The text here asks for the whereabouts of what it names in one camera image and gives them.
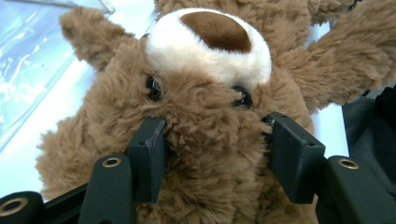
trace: brown teddy bear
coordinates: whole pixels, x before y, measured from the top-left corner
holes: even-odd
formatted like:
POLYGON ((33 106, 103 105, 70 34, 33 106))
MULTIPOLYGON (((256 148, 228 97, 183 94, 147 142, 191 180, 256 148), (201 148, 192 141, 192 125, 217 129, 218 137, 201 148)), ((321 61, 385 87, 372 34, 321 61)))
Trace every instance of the brown teddy bear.
POLYGON ((352 0, 157 0, 158 22, 136 39, 99 11, 61 17, 97 78, 74 117, 43 136, 37 169, 56 197, 121 153, 146 117, 166 119, 169 159, 141 223, 316 223, 268 168, 262 118, 277 111, 313 132, 310 115, 396 79, 394 0, 365 1, 307 49, 309 27, 352 0))

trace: fluffy fur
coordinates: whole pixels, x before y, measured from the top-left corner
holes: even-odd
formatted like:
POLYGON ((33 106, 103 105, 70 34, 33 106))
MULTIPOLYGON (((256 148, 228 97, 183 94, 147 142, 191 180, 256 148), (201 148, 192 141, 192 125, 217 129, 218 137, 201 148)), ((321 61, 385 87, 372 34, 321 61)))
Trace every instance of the fluffy fur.
POLYGON ((122 152, 145 117, 162 117, 175 156, 158 203, 139 205, 141 223, 316 223, 314 206, 291 204, 268 169, 262 133, 271 128, 261 119, 279 111, 313 132, 310 115, 317 108, 396 79, 394 0, 359 4, 317 43, 303 47, 312 21, 339 16, 325 9, 350 2, 156 1, 160 17, 209 7, 263 36, 271 76, 250 90, 250 109, 233 106, 240 94, 202 67, 154 67, 147 39, 126 34, 98 11, 65 14, 64 35, 98 73, 77 114, 43 135, 37 159, 43 194, 50 199, 86 183, 95 161, 122 152), (159 102, 148 98, 148 77, 161 86, 159 102))
POLYGON ((271 74, 271 56, 256 29, 235 16, 226 15, 245 29, 252 48, 250 52, 212 49, 180 20, 186 14, 200 11, 226 15, 211 9, 186 8, 162 17, 148 36, 146 53, 153 68, 178 72, 200 68, 229 87, 239 85, 249 90, 257 83, 266 83, 271 74))

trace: white surface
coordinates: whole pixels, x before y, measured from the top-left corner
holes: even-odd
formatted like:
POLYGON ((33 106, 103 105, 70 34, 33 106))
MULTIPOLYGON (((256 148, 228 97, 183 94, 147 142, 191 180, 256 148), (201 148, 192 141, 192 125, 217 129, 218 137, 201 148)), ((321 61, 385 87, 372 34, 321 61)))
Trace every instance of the white surface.
MULTIPOLYGON (((152 1, 114 0, 111 4, 116 12, 109 19, 125 27, 127 32, 135 33, 136 37, 146 32, 156 15, 152 1)), ((94 72, 90 66, 73 61, 9 141, 0 153, 0 198, 13 192, 41 190, 35 168, 35 158, 40 153, 36 148, 40 136, 49 129, 56 129, 57 121, 76 113, 93 80, 94 72)))

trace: teddy bear eye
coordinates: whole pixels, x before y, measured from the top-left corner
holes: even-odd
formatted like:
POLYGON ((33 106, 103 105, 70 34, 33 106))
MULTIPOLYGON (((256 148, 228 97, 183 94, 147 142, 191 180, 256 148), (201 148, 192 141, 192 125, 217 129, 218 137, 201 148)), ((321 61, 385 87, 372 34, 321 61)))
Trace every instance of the teddy bear eye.
POLYGON ((161 86, 154 79, 154 77, 149 77, 146 81, 146 88, 149 89, 148 98, 153 102, 158 102, 161 100, 161 86))
POLYGON ((240 92, 240 94, 241 94, 241 98, 238 99, 238 100, 235 100, 233 102, 233 105, 234 106, 243 105, 246 108, 250 108, 251 104, 252 104, 252 101, 251 101, 250 93, 248 93, 248 90, 243 88, 243 87, 241 87, 241 86, 233 86, 232 89, 235 90, 235 91, 240 92))

